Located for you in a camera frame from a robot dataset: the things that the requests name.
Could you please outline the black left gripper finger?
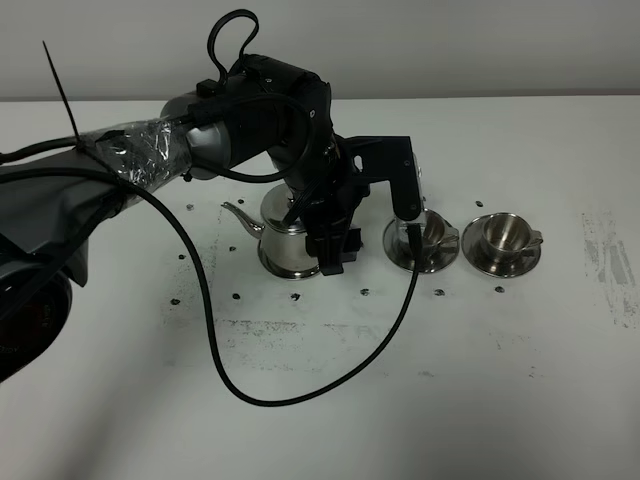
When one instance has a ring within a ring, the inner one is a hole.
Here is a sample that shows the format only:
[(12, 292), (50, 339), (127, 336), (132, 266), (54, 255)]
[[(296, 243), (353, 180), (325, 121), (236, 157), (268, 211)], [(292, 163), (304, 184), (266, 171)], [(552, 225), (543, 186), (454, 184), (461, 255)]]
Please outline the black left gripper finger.
[(358, 227), (321, 227), (306, 235), (306, 252), (317, 260), (324, 276), (344, 272), (344, 264), (355, 262), (362, 248), (361, 229)]

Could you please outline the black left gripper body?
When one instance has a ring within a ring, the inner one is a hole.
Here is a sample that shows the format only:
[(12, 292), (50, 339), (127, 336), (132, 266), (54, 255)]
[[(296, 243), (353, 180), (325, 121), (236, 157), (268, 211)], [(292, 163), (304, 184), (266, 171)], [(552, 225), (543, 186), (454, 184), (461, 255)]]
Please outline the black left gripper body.
[(292, 212), (306, 235), (321, 227), (351, 227), (370, 186), (386, 182), (393, 213), (406, 223), (420, 221), (419, 193), (408, 136), (337, 137), (337, 159), (299, 197)]

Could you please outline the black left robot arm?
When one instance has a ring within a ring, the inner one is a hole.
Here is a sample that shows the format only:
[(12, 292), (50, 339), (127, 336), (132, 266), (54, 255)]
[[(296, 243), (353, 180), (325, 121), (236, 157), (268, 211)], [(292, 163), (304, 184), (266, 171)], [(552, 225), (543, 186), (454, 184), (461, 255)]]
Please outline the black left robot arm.
[(1, 158), (1, 375), (34, 361), (61, 332), (71, 288), (88, 275), (87, 243), (103, 221), (177, 178), (268, 184), (256, 228), (272, 274), (340, 274), (356, 259), (353, 217), (374, 183), (391, 190), (413, 263), (425, 226), (411, 141), (338, 136), (331, 88), (317, 74), (242, 55), (159, 117), (55, 139)]

